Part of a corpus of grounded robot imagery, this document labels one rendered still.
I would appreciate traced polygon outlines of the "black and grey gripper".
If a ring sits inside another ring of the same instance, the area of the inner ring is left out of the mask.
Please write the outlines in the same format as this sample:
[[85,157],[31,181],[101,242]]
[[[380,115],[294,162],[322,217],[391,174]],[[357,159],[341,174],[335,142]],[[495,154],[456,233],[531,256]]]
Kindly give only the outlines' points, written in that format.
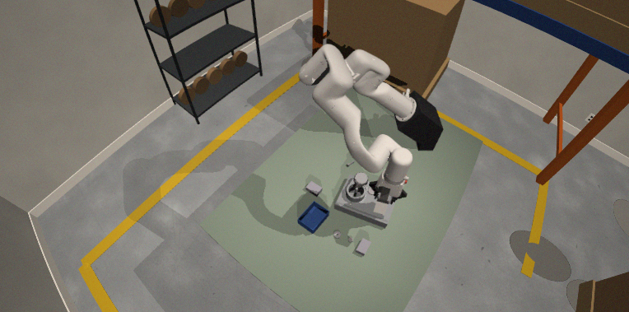
[[[390,189],[389,196],[394,197],[390,204],[393,204],[395,202],[395,200],[397,200],[399,198],[406,198],[407,197],[407,193],[403,190],[403,186],[404,186],[405,181],[403,181],[400,185],[388,184],[385,181],[385,179],[384,179],[384,173],[385,173],[385,170],[381,173],[381,175],[380,175],[380,177],[378,179],[378,182],[377,181],[373,181],[373,182],[369,183],[369,186],[374,191],[375,199],[377,198],[378,193],[381,193],[381,190],[382,190],[383,187],[386,187],[386,188]],[[393,187],[393,186],[395,186],[395,187]]]

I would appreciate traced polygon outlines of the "blue open-top tray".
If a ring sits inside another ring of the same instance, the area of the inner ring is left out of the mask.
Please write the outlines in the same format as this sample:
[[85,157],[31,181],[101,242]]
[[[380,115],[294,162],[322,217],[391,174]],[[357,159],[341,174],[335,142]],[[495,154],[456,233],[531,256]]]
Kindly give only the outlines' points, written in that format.
[[297,220],[299,225],[314,234],[328,216],[329,214],[326,208],[318,203],[311,203]]

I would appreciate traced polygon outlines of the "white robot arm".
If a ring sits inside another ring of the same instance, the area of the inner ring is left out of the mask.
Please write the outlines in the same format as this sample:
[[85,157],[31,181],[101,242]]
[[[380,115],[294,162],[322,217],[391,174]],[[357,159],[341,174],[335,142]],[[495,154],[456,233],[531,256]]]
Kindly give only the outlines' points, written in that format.
[[400,185],[409,178],[406,174],[412,164],[412,153],[385,134],[380,134],[366,150],[360,137],[361,111],[345,96],[353,87],[357,93],[397,114],[398,121],[405,122],[413,116],[417,104],[409,97],[410,89],[406,95],[401,94],[383,82],[389,74],[384,61],[362,49],[353,51],[344,60],[335,46],[325,44],[300,69],[299,78],[309,86],[318,84],[313,100],[341,127],[351,156],[371,173],[380,172],[389,161],[384,179],[388,184]]

